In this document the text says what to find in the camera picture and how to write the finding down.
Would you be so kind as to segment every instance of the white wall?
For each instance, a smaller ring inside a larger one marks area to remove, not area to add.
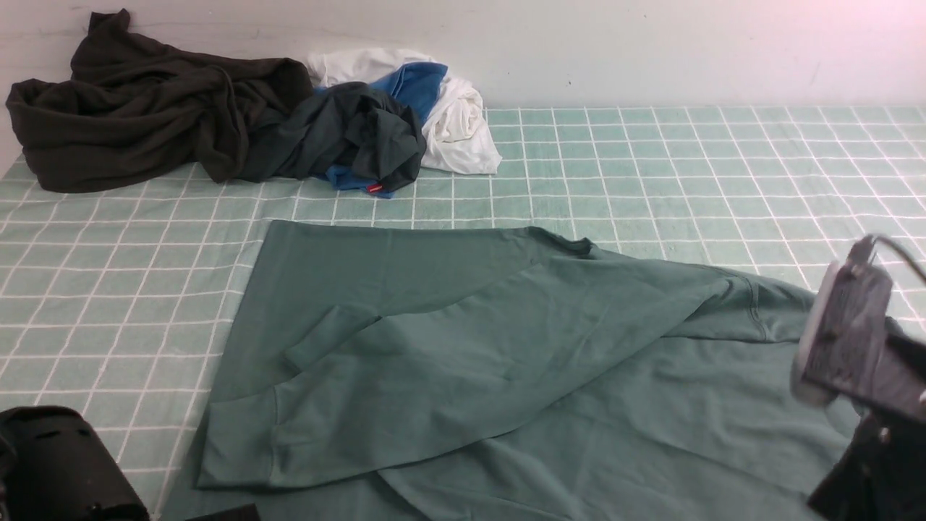
[[[926,0],[0,0],[0,86],[66,79],[91,10],[122,6],[225,56],[417,48],[493,107],[926,100]]]

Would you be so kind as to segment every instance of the wrinkled fabric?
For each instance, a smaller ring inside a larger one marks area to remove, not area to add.
[[[241,172],[248,130],[264,110],[289,114],[312,94],[294,60],[190,53],[128,32],[129,24],[125,9],[93,13],[70,81],[10,89],[13,132],[42,188],[107,190],[190,161],[226,181]]]
[[[342,83],[316,94],[290,117],[268,109],[250,139],[239,179],[305,179],[341,166],[387,192],[418,178],[425,150],[414,110],[365,83]]]
[[[400,67],[434,58],[408,49],[368,48],[309,55],[313,81],[322,87],[372,83]],[[496,173],[502,157],[483,117],[482,96],[472,83],[447,74],[430,117],[422,119],[428,149],[421,166],[455,173]]]
[[[162,518],[813,519],[858,416],[790,395],[811,301],[537,228],[274,222]]]
[[[439,63],[409,63],[369,86],[388,93],[395,101],[411,108],[419,121],[425,121],[437,102],[441,80],[446,73],[447,67]],[[316,89],[316,92],[324,92],[324,89]],[[355,190],[376,184],[373,180],[355,176],[350,168],[341,165],[330,167],[324,178],[328,179],[335,190]],[[369,192],[376,197],[393,197],[393,192],[379,188],[371,188]]]

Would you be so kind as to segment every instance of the sweatshirt cuff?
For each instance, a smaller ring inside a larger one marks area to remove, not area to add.
[[[254,396],[209,405],[206,447],[197,487],[268,484],[274,465],[276,416],[272,388]]]

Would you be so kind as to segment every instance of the cable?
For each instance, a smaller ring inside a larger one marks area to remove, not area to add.
[[[917,274],[920,280],[923,281],[923,284],[926,284],[926,270],[923,270],[922,266],[920,266],[917,260],[914,259],[912,255],[910,255],[910,252],[907,251],[906,248],[901,246],[900,243],[887,235],[873,235],[872,238],[872,244],[880,242],[884,243],[888,248],[892,249],[894,253],[897,254],[897,257],[900,257],[904,262],[906,262],[910,269],[912,269],[913,272]]]

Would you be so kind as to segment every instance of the sweatshirt sleeve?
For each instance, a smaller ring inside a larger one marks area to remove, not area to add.
[[[440,310],[382,318],[298,362],[292,380],[212,404],[198,484],[313,487],[514,430],[726,289],[646,276],[552,260]]]

